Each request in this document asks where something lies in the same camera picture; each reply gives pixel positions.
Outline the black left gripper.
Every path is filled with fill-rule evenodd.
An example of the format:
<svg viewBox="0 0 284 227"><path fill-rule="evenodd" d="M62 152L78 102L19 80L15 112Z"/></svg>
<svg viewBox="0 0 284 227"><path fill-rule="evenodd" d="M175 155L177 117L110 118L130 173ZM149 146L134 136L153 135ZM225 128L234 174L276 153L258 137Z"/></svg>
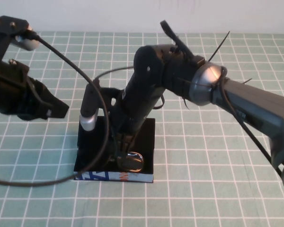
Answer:
<svg viewBox="0 0 284 227"><path fill-rule="evenodd" d="M14 59L0 61L0 113L21 120L64 118L69 106L40 81L30 79L29 67ZM32 95L32 87L38 96Z"/></svg>

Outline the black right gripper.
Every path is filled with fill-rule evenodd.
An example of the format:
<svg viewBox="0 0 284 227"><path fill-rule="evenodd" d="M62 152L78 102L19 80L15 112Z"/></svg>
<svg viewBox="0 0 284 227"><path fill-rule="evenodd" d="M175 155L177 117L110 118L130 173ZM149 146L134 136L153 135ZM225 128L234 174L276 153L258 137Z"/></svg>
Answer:
<svg viewBox="0 0 284 227"><path fill-rule="evenodd" d="M131 78L124 90L118 94L115 104L109 108L116 163L128 154L134 144L135 135L165 90L163 86L150 80L139 81ZM119 145L122 136L123 151Z"/></svg>

